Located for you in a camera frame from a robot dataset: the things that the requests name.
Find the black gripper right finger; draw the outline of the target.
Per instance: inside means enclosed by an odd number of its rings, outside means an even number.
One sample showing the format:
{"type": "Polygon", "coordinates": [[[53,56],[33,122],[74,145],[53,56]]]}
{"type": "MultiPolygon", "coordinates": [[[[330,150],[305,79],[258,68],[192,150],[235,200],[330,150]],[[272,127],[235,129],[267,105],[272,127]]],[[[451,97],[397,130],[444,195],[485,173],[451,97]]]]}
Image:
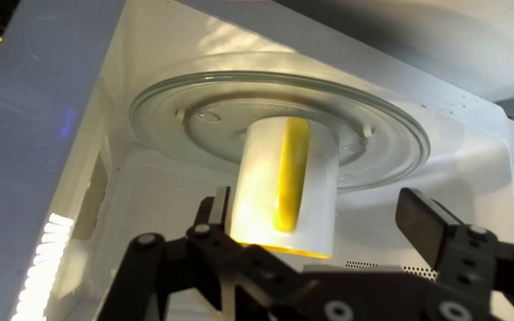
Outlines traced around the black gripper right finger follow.
{"type": "Polygon", "coordinates": [[[399,189],[394,221],[430,268],[438,264],[449,229],[460,225],[444,205],[412,187],[399,189]]]}

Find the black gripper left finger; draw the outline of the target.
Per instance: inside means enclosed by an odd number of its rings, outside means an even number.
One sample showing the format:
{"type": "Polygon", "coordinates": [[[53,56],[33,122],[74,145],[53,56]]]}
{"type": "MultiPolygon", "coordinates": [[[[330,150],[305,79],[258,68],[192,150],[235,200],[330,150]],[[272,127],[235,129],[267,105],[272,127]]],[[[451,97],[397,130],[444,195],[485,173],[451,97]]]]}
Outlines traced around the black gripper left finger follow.
{"type": "Polygon", "coordinates": [[[217,187],[214,196],[205,196],[196,211],[196,225],[214,225],[221,230],[226,229],[230,216],[231,187],[217,187]]]}

